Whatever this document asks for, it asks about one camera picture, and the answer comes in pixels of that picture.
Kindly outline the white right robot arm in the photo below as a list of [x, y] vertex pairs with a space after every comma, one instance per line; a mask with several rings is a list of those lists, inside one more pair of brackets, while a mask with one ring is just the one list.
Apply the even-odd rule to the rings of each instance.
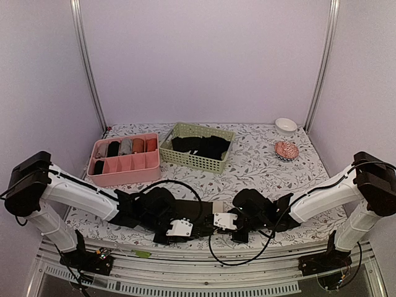
[[245, 243], [250, 231], [268, 229], [269, 238], [274, 238], [276, 233], [354, 201], [357, 208], [320, 257], [320, 265], [332, 270], [381, 218], [395, 214], [395, 167], [366, 152], [356, 153], [342, 172], [302, 194], [290, 193], [272, 202], [255, 189], [243, 189], [235, 196], [233, 209], [215, 213], [212, 221], [216, 230], [229, 231], [235, 241]]

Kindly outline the dark green underwear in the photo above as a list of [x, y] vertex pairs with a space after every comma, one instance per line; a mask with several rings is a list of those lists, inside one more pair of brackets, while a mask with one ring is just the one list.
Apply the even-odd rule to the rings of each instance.
[[202, 203], [193, 200], [176, 200], [174, 219], [189, 219], [194, 226], [200, 228], [213, 228], [215, 213], [223, 213], [225, 204], [223, 201]]

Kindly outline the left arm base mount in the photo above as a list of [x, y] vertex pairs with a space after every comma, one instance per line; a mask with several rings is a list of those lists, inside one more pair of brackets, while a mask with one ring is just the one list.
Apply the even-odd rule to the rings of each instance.
[[75, 230], [75, 233], [77, 235], [76, 250], [66, 253], [61, 252], [59, 263], [78, 271], [109, 276], [114, 262], [114, 257], [111, 255], [112, 250], [101, 247], [95, 252], [88, 251], [82, 234], [78, 230]]

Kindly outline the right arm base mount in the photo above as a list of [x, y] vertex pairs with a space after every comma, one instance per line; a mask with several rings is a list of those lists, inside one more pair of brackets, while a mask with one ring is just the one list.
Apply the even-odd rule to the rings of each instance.
[[327, 242], [327, 249], [324, 252], [302, 256], [298, 259], [298, 269], [303, 276], [328, 272], [341, 269], [351, 265], [351, 252], [338, 251], [335, 248], [335, 233], [333, 231]]

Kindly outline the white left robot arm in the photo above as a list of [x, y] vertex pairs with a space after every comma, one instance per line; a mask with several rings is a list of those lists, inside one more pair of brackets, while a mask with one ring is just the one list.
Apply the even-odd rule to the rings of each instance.
[[49, 205], [50, 201], [84, 210], [114, 225], [150, 229], [163, 244], [170, 238], [190, 238], [203, 211], [199, 204], [198, 214], [192, 218], [177, 218], [177, 200], [159, 183], [132, 194], [103, 189], [69, 175], [44, 151], [12, 170], [1, 200], [9, 213], [36, 226], [80, 269], [92, 263], [92, 255], [78, 242], [81, 236]]

